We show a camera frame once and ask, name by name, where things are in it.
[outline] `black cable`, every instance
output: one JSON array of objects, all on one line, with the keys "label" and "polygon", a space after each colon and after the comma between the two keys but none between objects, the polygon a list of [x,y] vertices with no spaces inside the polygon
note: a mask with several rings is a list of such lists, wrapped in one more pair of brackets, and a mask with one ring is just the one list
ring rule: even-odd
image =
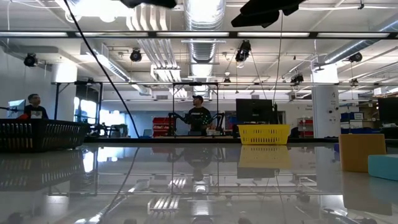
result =
[{"label": "black cable", "polygon": [[282,31],[284,29],[284,15],[282,15],[282,20],[280,22],[280,39],[279,39],[279,53],[278,53],[278,67],[276,71],[276,81],[275,81],[275,90],[274,90],[274,97],[273,102],[275,104],[275,94],[276,94],[276,86],[278,85],[278,78],[279,78],[279,65],[280,65],[280,50],[282,48]]},{"label": "black cable", "polygon": [[260,78],[260,74],[259,74],[259,71],[257,70],[256,61],[254,60],[253,52],[251,52],[251,57],[253,58],[254,68],[256,69],[257,77],[259,78],[262,92],[264,93],[264,97],[267,99],[266,91],[264,90],[264,87],[262,86],[262,81],[261,81],[261,78]]},{"label": "black cable", "polygon": [[114,204],[114,202],[116,201],[116,199],[118,199],[118,197],[119,197],[119,195],[120,195],[120,192],[122,191],[124,185],[125,185],[126,182],[127,182],[127,179],[130,177],[130,173],[131,173],[131,171],[132,171],[132,167],[134,166],[134,162],[136,161],[137,153],[138,153],[139,150],[140,150],[140,147],[138,147],[137,150],[136,150],[136,153],[134,153],[134,157],[132,158],[131,166],[130,166],[129,171],[128,171],[127,174],[126,174],[126,178],[124,178],[124,181],[123,181],[122,185],[120,186],[118,192],[116,193],[116,195],[115,195],[114,198],[112,199],[112,202],[111,202],[111,203],[109,204],[109,206],[106,208],[106,210],[105,210],[105,212],[104,212],[104,214],[103,214],[103,216],[102,216],[102,219],[99,221],[98,224],[101,224],[101,223],[105,220],[105,216],[106,216],[106,215],[109,213],[109,211],[112,209],[113,204]]},{"label": "black cable", "polygon": [[112,85],[112,87],[113,87],[113,89],[115,90],[116,94],[118,94],[119,99],[122,101],[122,104],[123,104],[124,108],[126,109],[127,113],[129,114],[129,117],[130,117],[130,119],[131,119],[132,125],[133,125],[133,127],[134,127],[134,131],[136,132],[137,138],[140,138],[140,136],[139,136],[139,134],[138,134],[137,127],[136,127],[136,124],[135,124],[135,122],[134,122],[134,119],[132,118],[132,115],[131,115],[131,113],[130,113],[130,111],[129,111],[129,108],[127,107],[127,104],[124,102],[122,96],[120,95],[119,90],[116,88],[116,86],[115,86],[114,83],[112,82],[111,77],[108,75],[108,73],[106,72],[105,68],[102,66],[101,62],[98,60],[97,55],[94,53],[93,49],[90,47],[90,45],[89,45],[89,43],[88,43],[86,37],[85,37],[84,34],[83,34],[83,31],[81,31],[81,28],[80,28],[79,24],[77,23],[77,20],[76,20],[76,18],[75,18],[75,15],[73,15],[72,10],[70,9],[70,6],[69,6],[68,1],[67,1],[67,0],[63,0],[63,1],[64,1],[65,5],[67,6],[68,11],[69,11],[69,13],[70,13],[70,16],[72,17],[72,19],[73,19],[73,21],[74,21],[74,23],[75,23],[75,25],[76,25],[76,28],[78,29],[78,31],[79,31],[79,33],[80,33],[80,35],[81,35],[81,38],[82,38],[83,41],[85,42],[85,44],[86,44],[88,50],[90,51],[91,55],[94,57],[95,61],[97,62],[97,64],[98,64],[99,67],[101,68],[101,70],[104,72],[106,78],[108,79],[108,81],[109,81],[110,84]]}]

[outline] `light fixture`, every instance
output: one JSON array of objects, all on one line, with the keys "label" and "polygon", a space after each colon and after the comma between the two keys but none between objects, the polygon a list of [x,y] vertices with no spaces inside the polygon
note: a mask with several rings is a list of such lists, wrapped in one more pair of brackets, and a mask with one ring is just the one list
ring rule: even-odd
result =
[{"label": "light fixture", "polygon": [[366,32],[352,32],[352,33],[339,33],[339,32],[320,32],[317,37],[340,37],[340,38],[351,38],[351,37],[357,37],[357,38],[383,38],[387,37],[389,33],[366,33]]},{"label": "light fixture", "polygon": [[103,15],[99,17],[103,22],[114,22],[116,20],[116,16],[108,16]]},{"label": "light fixture", "polygon": [[0,37],[68,37],[66,32],[13,32],[2,31]]},{"label": "light fixture", "polygon": [[238,37],[308,37],[309,32],[238,32]]},{"label": "light fixture", "polygon": [[158,37],[227,37],[229,32],[158,32]]},{"label": "light fixture", "polygon": [[[147,32],[83,32],[85,37],[148,37]],[[77,37],[81,37],[79,32],[76,32]]]}]

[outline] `reflective table surface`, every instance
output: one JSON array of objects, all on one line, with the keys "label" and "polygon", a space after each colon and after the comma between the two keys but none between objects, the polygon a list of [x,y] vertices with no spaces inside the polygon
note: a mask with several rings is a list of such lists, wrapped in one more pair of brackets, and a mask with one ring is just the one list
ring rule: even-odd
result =
[{"label": "reflective table surface", "polygon": [[0,172],[0,223],[398,223],[398,182],[333,144],[85,144]]}]

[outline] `plastic basket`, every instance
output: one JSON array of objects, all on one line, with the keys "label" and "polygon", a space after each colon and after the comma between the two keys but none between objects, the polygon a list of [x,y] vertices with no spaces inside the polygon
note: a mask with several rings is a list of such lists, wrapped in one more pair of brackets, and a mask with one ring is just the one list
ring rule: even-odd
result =
[{"label": "plastic basket", "polygon": [[239,167],[290,169],[287,146],[242,146]]},{"label": "plastic basket", "polygon": [[49,119],[0,119],[0,152],[44,152],[81,146],[89,126]]},{"label": "plastic basket", "polygon": [[244,145],[283,145],[290,131],[288,124],[240,124],[238,127]]}]

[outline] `black object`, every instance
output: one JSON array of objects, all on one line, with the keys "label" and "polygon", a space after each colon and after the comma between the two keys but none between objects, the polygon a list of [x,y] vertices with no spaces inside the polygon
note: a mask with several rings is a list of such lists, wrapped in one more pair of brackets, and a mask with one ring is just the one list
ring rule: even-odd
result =
[{"label": "black object", "polygon": [[304,77],[302,74],[297,74],[296,76],[294,76],[292,78],[292,80],[290,81],[291,83],[301,83],[304,82]]},{"label": "black object", "polygon": [[244,40],[236,53],[235,60],[237,62],[244,62],[249,56],[251,51],[250,41]]},{"label": "black object", "polygon": [[236,99],[236,119],[239,122],[274,123],[272,100]]},{"label": "black object", "polygon": [[133,49],[130,55],[130,60],[132,62],[140,62],[142,60],[142,55],[140,53],[140,49]]},{"label": "black object", "polygon": [[379,117],[382,124],[398,123],[398,98],[379,98]]},{"label": "black object", "polygon": [[120,0],[124,5],[129,8],[134,8],[141,3],[152,4],[155,6],[163,6],[169,9],[174,8],[177,3],[174,0]]},{"label": "black object", "polygon": [[349,56],[348,60],[349,60],[349,62],[351,62],[351,63],[353,63],[353,62],[360,62],[360,61],[362,61],[362,54],[359,53],[359,52],[356,53],[356,54],[353,54],[353,55]]},{"label": "black object", "polygon": [[39,61],[37,60],[36,54],[35,53],[29,53],[27,54],[25,60],[24,60],[24,65],[28,66],[30,68],[36,67],[39,64]]},{"label": "black object", "polygon": [[241,8],[240,15],[233,19],[231,24],[233,27],[262,26],[266,28],[278,20],[280,10],[285,16],[289,16],[299,9],[299,4],[303,1],[250,0]]},{"label": "black object", "polygon": [[83,144],[87,124],[49,119],[0,119],[0,152],[45,152]]}]

